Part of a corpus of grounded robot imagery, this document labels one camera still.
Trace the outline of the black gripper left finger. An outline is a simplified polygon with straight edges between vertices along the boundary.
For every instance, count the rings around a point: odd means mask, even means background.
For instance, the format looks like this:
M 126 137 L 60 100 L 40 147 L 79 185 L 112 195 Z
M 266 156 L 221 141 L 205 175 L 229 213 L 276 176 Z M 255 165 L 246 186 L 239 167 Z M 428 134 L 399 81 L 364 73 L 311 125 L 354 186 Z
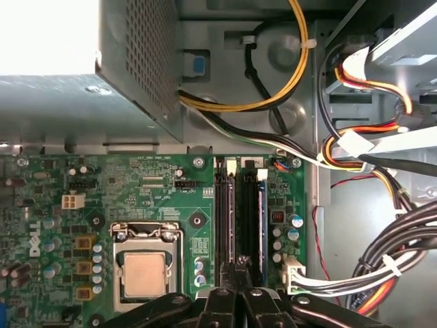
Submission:
M 233 327 L 235 325 L 236 266 L 221 265 L 219 286 L 206 297 L 192 301 L 180 293 L 170 293 L 117 317 L 118 327 Z

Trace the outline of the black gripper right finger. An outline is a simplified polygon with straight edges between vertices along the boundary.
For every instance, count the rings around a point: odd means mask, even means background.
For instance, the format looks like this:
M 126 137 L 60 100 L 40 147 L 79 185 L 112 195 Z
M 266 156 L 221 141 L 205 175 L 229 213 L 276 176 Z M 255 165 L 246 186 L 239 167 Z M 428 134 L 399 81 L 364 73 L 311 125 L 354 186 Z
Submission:
M 235 262 L 238 292 L 249 327 L 386 327 L 375 319 L 310 294 L 292 297 L 261 285 L 259 267 L 248 256 L 238 256 Z

